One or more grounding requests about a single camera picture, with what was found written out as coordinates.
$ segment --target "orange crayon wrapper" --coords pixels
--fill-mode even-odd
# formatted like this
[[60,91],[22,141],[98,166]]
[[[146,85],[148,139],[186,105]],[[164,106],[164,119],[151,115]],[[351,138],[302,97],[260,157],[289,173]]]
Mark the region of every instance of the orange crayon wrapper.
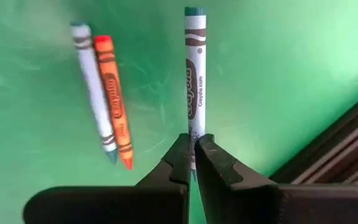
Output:
[[94,44],[98,54],[104,89],[108,96],[110,117],[116,141],[119,145],[119,154],[127,169],[131,170],[133,167],[134,150],[132,148],[128,118],[122,97],[114,46],[108,35],[96,36]]

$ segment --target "green surface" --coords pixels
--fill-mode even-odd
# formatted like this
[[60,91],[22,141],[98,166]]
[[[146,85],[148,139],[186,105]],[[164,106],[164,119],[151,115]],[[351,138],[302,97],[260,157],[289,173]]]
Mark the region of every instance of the green surface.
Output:
[[[133,185],[187,131],[184,7],[208,17],[207,132],[272,174],[358,101],[358,0],[0,0],[0,224],[56,185]],[[134,170],[101,149],[70,21],[113,35]],[[204,223],[193,183],[191,223]]]

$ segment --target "black frame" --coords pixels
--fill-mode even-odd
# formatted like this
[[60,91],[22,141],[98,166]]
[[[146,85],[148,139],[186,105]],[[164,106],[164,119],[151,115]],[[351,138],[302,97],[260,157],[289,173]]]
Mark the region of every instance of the black frame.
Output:
[[358,104],[270,179],[288,184],[358,183]]

